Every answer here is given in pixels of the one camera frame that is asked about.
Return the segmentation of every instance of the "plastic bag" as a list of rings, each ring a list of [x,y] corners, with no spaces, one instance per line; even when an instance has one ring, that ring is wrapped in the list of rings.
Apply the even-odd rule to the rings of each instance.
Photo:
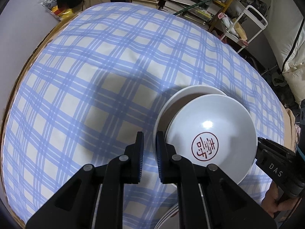
[[[59,9],[57,6],[57,0],[41,0],[40,4],[58,20],[62,20],[74,14],[70,8]]]

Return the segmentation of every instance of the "hand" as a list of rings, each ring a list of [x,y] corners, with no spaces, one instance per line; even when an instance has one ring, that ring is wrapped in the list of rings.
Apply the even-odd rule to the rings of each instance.
[[[298,197],[294,199],[288,199],[286,201],[277,204],[279,197],[279,189],[275,182],[272,182],[269,190],[265,194],[265,198],[262,201],[262,208],[273,218],[274,213],[277,211],[292,210],[298,201]]]

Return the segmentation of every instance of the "white bowl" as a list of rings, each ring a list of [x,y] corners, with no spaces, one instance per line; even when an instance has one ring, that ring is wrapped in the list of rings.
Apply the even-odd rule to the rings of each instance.
[[[165,141],[194,164],[218,165],[237,184],[251,168],[257,150],[249,112],[224,95],[190,101],[172,120]]]
[[[167,125],[162,125],[164,132],[166,132],[167,127],[169,122],[172,120],[172,118],[176,115],[176,113],[188,102],[192,101],[193,99],[206,95],[206,94],[220,94],[220,95],[226,95],[223,93],[221,90],[214,88],[212,86],[208,85],[193,85],[193,86],[188,86],[186,88],[183,88],[179,90],[177,93],[175,93],[162,107],[157,120],[155,122],[153,132],[152,132],[152,151],[155,156],[155,159],[157,161],[157,156],[156,156],[156,135],[157,135],[157,130],[159,122],[162,119],[164,119]]]

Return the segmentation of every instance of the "metal screw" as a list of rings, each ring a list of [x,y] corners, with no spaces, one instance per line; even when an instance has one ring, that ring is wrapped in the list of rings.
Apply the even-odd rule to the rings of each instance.
[[[122,162],[127,161],[128,159],[129,159],[129,157],[127,155],[121,155],[119,157],[119,160],[122,161]]]
[[[216,170],[218,169],[217,165],[215,165],[215,164],[209,164],[209,165],[208,165],[208,168],[209,168],[209,170],[211,170],[211,171],[216,171]]]
[[[92,165],[86,164],[86,165],[83,167],[83,170],[84,170],[84,171],[90,171],[90,170],[92,170]]]
[[[175,155],[172,156],[172,159],[174,161],[179,161],[179,160],[181,160],[181,156],[179,154],[175,154]]]

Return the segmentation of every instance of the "plaid fabric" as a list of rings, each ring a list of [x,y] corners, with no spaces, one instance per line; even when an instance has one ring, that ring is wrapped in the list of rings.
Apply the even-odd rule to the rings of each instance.
[[[3,146],[8,201],[25,222],[82,165],[106,164],[143,131],[139,185],[126,185],[125,228],[153,228],[177,202],[158,177],[151,137],[164,103],[182,87],[214,86],[250,112],[258,136],[283,144],[280,102],[229,45],[198,26],[132,3],[93,6],[40,54],[10,112]],[[241,186],[257,201],[269,187],[255,165]]]

